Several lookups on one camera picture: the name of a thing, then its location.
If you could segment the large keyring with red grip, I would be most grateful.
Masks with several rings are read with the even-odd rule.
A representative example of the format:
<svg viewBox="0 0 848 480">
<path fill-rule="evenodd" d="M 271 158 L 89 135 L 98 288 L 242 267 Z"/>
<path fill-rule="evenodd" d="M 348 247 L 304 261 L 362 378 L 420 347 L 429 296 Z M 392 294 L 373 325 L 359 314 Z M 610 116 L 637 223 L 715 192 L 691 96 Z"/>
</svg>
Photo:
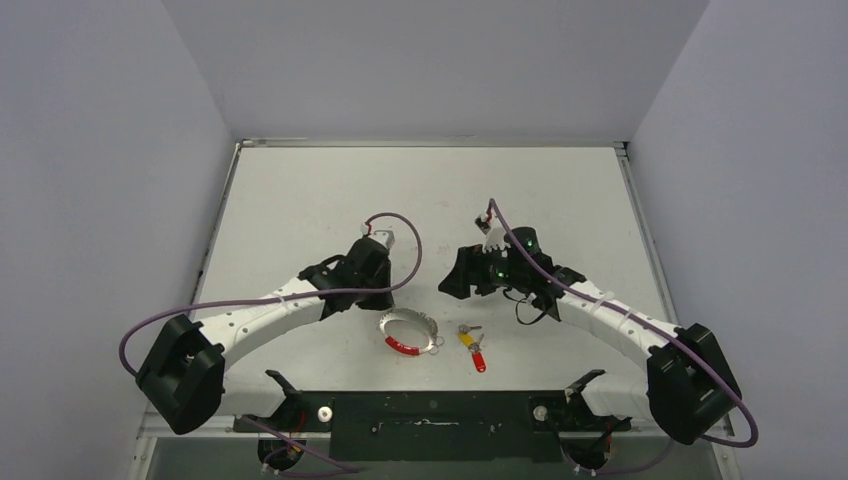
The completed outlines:
<svg viewBox="0 0 848 480">
<path fill-rule="evenodd" d="M 409 308 L 395 307 L 386 311 L 377 322 L 377 328 L 389 348 L 408 357 L 436 355 L 444 344 L 437 322 Z"/>
</svg>

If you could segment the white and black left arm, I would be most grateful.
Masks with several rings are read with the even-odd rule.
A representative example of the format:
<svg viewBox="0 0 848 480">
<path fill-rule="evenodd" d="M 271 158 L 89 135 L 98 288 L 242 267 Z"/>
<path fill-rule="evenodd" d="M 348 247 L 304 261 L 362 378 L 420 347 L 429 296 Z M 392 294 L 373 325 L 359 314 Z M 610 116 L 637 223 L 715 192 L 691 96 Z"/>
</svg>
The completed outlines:
<svg viewBox="0 0 848 480">
<path fill-rule="evenodd" d="M 255 305 L 199 321 L 184 314 L 169 319 L 134 375 L 137 386 L 176 434 L 227 414 L 259 416 L 277 431 L 290 428 L 299 405 L 277 376 L 239 378 L 228 369 L 275 338 L 352 306 L 389 309 L 393 244 L 393 233 L 378 230 L 357 239 L 332 266 L 305 268 Z"/>
</svg>

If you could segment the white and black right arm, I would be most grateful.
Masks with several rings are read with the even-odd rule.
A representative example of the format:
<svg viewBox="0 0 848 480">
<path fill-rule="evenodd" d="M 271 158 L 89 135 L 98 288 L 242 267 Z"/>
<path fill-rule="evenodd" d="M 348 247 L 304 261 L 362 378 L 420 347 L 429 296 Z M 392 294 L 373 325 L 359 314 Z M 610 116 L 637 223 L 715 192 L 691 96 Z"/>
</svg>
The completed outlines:
<svg viewBox="0 0 848 480">
<path fill-rule="evenodd" d="M 517 291 L 544 317 L 581 329 L 640 367 L 635 377 L 594 370 L 565 391 L 565 414 L 588 429 L 603 417 L 652 421 L 690 445 L 736 407 L 741 390 L 712 332 L 652 319 L 545 254 L 532 227 L 481 220 L 481 244 L 458 249 L 440 292 L 456 299 Z"/>
</svg>

